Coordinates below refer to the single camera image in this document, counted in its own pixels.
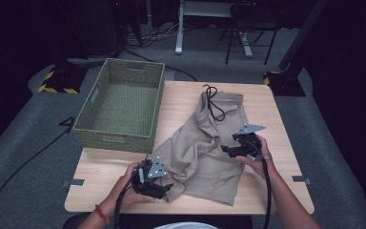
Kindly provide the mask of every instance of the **woven basket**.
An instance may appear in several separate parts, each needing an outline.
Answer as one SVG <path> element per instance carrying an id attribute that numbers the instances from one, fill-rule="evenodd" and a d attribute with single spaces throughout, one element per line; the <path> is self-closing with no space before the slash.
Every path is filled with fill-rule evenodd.
<path id="1" fill-rule="evenodd" d="M 151 153 L 164 69 L 161 63 L 107 59 L 73 127 L 82 146 Z"/>

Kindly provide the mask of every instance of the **person's right hand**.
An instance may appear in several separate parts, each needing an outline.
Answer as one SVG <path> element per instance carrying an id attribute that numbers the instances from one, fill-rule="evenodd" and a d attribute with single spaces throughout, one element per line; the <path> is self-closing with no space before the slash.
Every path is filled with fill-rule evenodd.
<path id="1" fill-rule="evenodd" d="M 272 154 L 269 151 L 269 147 L 267 146 L 267 141 L 264 137 L 258 135 L 257 136 L 258 139 L 260 140 L 261 143 L 261 153 L 264 156 L 264 158 L 267 161 L 267 166 L 268 166 L 268 170 L 269 173 L 270 172 L 275 172 L 275 164 L 273 163 L 273 158 L 272 158 Z M 258 174 L 260 175 L 262 178 L 264 177 L 264 172 L 263 172 L 263 165 L 261 163 L 261 161 L 259 160 L 252 160 L 246 156 L 237 156 L 236 160 L 238 160 L 239 162 L 241 162 L 242 164 L 246 164 L 252 167 L 252 169 Z"/>

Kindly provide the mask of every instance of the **black chair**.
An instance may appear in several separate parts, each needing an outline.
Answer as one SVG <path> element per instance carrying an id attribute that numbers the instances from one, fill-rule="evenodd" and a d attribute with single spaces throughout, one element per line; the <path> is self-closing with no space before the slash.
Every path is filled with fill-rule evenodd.
<path id="1" fill-rule="evenodd" d="M 222 32 L 219 40 L 222 40 L 228 28 L 231 29 L 230 42 L 228 46 L 227 57 L 225 64 L 228 64 L 230 57 L 231 45 L 233 42 L 234 33 L 243 32 L 259 32 L 259 36 L 255 39 L 253 47 L 269 47 L 264 64 L 267 64 L 270 51 L 272 50 L 275 41 L 275 35 L 279 29 L 279 17 L 281 10 L 271 0 L 254 0 L 236 3 L 231 5 L 231 20 L 228 27 Z M 255 44 L 265 31 L 272 31 L 273 36 L 270 45 Z"/>

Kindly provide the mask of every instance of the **black stand base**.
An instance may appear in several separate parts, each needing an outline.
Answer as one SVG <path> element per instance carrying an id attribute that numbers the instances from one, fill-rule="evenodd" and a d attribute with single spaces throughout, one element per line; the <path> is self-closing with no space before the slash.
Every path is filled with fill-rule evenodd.
<path id="1" fill-rule="evenodd" d="M 86 68 L 52 68 L 38 92 L 79 94 L 87 72 Z"/>
<path id="2" fill-rule="evenodd" d="M 266 72 L 263 74 L 263 80 L 275 96 L 306 96 L 298 79 L 288 77 L 285 72 Z"/>

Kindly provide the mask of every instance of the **wooden table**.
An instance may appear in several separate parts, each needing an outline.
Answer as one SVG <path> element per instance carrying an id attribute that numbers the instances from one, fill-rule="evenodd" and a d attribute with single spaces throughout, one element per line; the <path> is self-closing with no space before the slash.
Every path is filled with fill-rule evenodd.
<path id="1" fill-rule="evenodd" d="M 154 149 L 180 128 L 193 114 L 204 82 L 166 81 L 160 107 Z M 243 105 L 251 124 L 266 125 L 257 132 L 264 136 L 274 157 L 275 167 L 311 214 L 314 205 L 305 182 L 294 182 L 293 176 L 301 176 L 293 148 L 287 136 L 273 94 L 265 85 L 208 83 L 219 92 L 244 95 Z M 82 151 L 74 178 L 85 179 L 83 186 L 72 186 L 65 208 L 70 212 L 89 212 L 109 193 L 129 164 L 144 159 L 145 155 L 85 148 Z M 153 204 L 136 204 L 124 213 L 151 214 L 239 214 L 266 213 L 266 182 L 252 168 L 246 166 L 240 179 L 234 206 L 223 205 L 202 198 L 181 195 L 167 203 L 157 199 Z"/>

